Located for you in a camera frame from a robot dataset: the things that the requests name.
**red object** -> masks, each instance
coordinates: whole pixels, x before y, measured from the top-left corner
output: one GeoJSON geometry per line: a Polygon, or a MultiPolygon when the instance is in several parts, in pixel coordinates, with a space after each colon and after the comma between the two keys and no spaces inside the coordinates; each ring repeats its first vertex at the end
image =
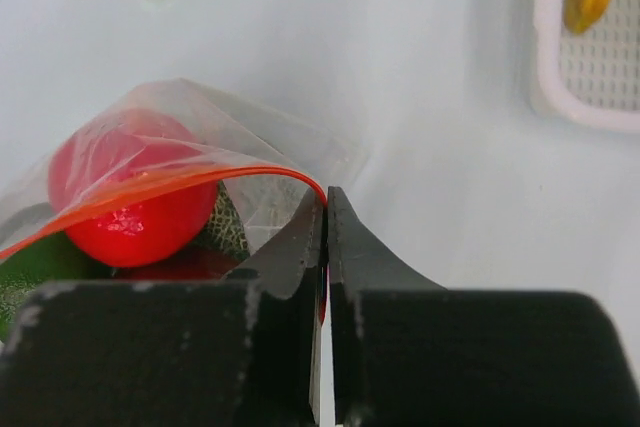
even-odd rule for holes
{"type": "Polygon", "coordinates": [[[218,280],[234,269],[238,262],[220,252],[189,245],[174,256],[137,269],[120,269],[121,280],[218,280]]]}
{"type": "MultiPolygon", "coordinates": [[[[175,119],[148,109],[98,117],[58,149],[49,166],[49,200],[61,212],[91,189],[171,168],[197,156],[197,140],[175,119]]],[[[132,204],[66,230],[91,257],[113,267],[162,260],[202,229],[216,199],[215,183],[189,187],[132,204]]]]}

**red tomato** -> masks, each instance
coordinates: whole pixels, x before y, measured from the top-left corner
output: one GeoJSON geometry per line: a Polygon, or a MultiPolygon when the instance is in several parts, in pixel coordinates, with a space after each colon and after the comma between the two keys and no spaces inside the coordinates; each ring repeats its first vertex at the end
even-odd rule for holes
{"type": "Polygon", "coordinates": [[[120,269],[121,280],[218,280],[238,262],[220,252],[189,245],[174,256],[136,269],[120,269]]]}
{"type": "MultiPolygon", "coordinates": [[[[58,149],[49,166],[49,199],[60,212],[96,186],[177,166],[199,154],[195,137],[175,119],[148,109],[98,117],[58,149]]],[[[86,220],[66,230],[83,251],[113,267],[164,259],[202,229],[216,198],[204,184],[86,220]]]]}

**basket mesh bottom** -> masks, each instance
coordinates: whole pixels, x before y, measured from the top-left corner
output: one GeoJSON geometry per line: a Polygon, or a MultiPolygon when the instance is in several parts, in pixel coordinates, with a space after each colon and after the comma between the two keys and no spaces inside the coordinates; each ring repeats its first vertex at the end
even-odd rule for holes
{"type": "Polygon", "coordinates": [[[563,29],[560,73],[586,104],[640,110],[640,0],[611,0],[600,22],[582,36],[563,29]]]}

